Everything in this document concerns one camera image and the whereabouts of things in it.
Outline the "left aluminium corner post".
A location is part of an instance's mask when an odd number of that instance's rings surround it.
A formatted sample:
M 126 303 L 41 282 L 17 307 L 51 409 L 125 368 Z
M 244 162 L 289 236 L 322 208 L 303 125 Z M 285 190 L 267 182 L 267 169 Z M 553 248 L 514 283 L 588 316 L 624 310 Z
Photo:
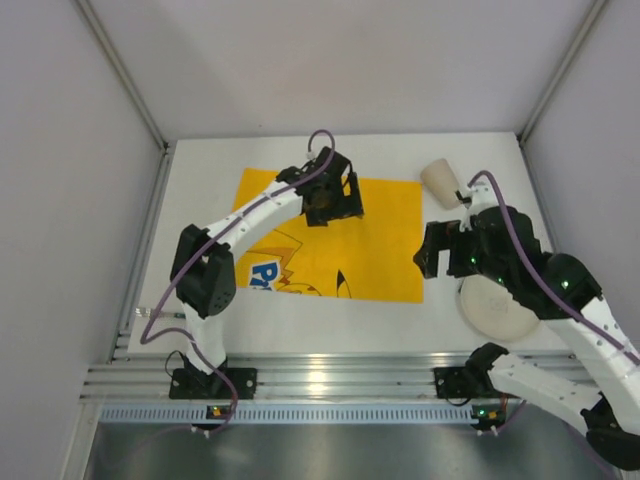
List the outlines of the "left aluminium corner post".
M 109 67 L 118 79 L 121 88 L 131 102 L 154 144 L 161 151 L 166 151 L 169 143 L 153 118 L 129 69 L 114 45 L 92 2 L 87 0 L 72 0 L 71 4 L 77 10 L 81 20 L 86 24 L 91 36 L 97 42 L 98 48 L 104 55 Z

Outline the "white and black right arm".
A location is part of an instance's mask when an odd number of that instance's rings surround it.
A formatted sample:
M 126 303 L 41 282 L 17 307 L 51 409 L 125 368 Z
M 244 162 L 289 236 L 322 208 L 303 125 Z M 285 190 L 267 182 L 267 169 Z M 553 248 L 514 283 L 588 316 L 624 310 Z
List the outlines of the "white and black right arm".
M 422 275 L 481 276 L 506 289 L 555 332 L 594 381 L 585 387 L 555 376 L 503 346 L 476 348 L 457 375 L 467 396 L 519 397 L 563 420 L 596 453 L 625 471 L 639 468 L 639 353 L 613 318 L 602 288 L 577 258 L 542 250 L 528 216 L 491 207 L 470 218 L 429 222 L 413 257 Z

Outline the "cream round plate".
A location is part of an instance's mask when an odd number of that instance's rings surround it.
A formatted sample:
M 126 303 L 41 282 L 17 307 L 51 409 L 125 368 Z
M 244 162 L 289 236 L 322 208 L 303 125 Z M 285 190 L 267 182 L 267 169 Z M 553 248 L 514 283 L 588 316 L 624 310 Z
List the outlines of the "cream round plate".
M 481 276 L 459 282 L 457 304 L 465 321 L 494 341 L 520 341 L 540 324 L 535 314 L 516 302 L 504 287 Z

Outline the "aluminium corner post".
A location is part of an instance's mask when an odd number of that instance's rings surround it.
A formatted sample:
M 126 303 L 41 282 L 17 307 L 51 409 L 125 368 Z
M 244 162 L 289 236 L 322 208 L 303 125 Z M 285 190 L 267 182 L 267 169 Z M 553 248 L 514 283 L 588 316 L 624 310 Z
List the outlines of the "aluminium corner post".
M 533 108 L 527 115 L 524 126 L 516 134 L 518 145 L 521 148 L 526 146 L 535 132 L 610 5 L 611 1 L 609 0 L 595 0 L 589 3 L 585 14 L 571 33 L 566 48 L 553 67 Z
M 86 24 L 91 36 L 97 42 L 98 48 L 104 55 L 109 67 L 118 79 L 121 88 L 131 102 L 154 144 L 161 151 L 166 151 L 169 143 L 153 118 L 129 69 L 114 45 L 92 2 L 87 0 L 72 0 L 71 4 L 77 10 L 81 20 Z

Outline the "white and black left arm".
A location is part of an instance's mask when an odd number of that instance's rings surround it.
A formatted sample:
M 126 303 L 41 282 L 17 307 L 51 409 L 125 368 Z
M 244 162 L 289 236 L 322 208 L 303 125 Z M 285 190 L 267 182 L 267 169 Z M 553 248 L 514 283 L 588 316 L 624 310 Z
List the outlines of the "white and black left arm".
M 299 216 L 310 227 L 362 217 L 358 177 L 347 157 L 328 147 L 302 167 L 279 172 L 263 191 L 227 217 L 180 234 L 170 280 L 192 337 L 187 358 L 208 376 L 227 360 L 221 313 L 236 294 L 235 265 L 252 246 Z

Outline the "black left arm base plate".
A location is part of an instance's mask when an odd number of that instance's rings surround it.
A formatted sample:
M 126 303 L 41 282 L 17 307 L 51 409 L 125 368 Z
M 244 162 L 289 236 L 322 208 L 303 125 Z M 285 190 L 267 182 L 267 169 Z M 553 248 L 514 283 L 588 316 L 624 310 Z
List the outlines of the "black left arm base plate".
M 235 387 L 239 400 L 254 398 L 258 370 L 255 368 L 224 368 L 223 373 Z M 172 373 L 169 389 L 172 400 L 230 400 L 231 388 L 215 373 L 204 375 L 188 368 L 177 368 Z

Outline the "right aluminium corner post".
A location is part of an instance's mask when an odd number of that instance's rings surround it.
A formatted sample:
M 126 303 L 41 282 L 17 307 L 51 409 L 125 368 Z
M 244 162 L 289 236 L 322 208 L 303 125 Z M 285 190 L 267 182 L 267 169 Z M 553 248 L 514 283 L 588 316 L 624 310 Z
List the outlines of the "right aluminium corner post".
M 589 3 L 585 14 L 571 33 L 566 48 L 553 67 L 533 108 L 527 115 L 524 126 L 516 134 L 518 145 L 521 148 L 526 146 L 535 132 L 610 5 L 611 1 L 609 0 L 595 0 Z

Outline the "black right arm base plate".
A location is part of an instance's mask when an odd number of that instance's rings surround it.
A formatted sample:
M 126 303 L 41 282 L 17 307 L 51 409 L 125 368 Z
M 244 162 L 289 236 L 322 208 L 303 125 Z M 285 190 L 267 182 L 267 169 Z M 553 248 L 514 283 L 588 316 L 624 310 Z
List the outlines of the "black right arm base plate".
M 487 384 L 474 380 L 464 367 L 437 367 L 433 375 L 437 398 L 454 407 L 465 406 L 472 400 L 501 396 Z

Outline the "beige paper cup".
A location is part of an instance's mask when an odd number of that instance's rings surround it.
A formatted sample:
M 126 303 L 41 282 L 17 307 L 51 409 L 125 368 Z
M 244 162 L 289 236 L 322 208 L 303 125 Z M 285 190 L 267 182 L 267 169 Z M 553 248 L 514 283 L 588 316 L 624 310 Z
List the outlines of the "beige paper cup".
M 449 162 L 440 158 L 429 163 L 420 173 L 425 188 L 445 210 L 452 210 L 460 205 L 456 196 L 459 182 Z

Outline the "yellow cartoon print cloth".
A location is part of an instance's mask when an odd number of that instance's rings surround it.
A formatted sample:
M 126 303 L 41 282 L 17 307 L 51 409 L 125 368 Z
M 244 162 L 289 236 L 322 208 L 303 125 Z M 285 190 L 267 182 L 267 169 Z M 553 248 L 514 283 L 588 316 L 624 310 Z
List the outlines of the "yellow cartoon print cloth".
M 364 215 L 310 227 L 281 224 L 236 261 L 241 288 L 382 302 L 420 303 L 413 255 L 423 238 L 417 182 L 364 178 Z

